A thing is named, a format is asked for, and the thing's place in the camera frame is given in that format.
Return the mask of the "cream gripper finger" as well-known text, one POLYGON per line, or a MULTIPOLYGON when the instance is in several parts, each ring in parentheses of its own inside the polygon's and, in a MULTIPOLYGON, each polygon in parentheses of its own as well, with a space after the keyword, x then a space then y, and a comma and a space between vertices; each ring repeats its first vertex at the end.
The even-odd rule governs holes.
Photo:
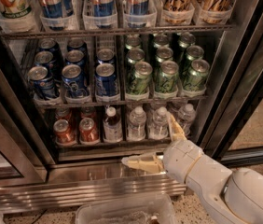
POLYGON ((170 112, 167 113, 167 120, 169 125, 169 133, 172 141, 186 140, 185 132, 179 123, 175 120, 175 117, 170 112))
POLYGON ((124 157, 121 159, 121 162, 129 168, 142 170, 151 174, 165 171, 162 158, 156 153, 145 153, 142 155, 124 157))

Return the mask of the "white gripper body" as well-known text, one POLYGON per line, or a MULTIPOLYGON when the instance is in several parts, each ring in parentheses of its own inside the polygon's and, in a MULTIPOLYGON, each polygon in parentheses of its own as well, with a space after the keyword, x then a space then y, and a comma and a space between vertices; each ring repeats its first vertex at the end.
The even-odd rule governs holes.
POLYGON ((203 154, 202 149, 190 140, 173 141, 163 153, 163 166, 167 176, 185 183, 190 169, 203 154))

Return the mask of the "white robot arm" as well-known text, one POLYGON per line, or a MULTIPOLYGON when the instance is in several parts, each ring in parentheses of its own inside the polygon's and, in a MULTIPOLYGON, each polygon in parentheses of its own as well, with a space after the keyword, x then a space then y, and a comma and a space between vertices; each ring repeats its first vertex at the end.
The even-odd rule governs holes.
POLYGON ((263 175, 248 168, 230 170, 186 139, 171 114, 167 120, 172 142, 161 158, 145 153, 121 162, 153 174, 164 172, 187 185, 217 224, 263 224, 263 175))

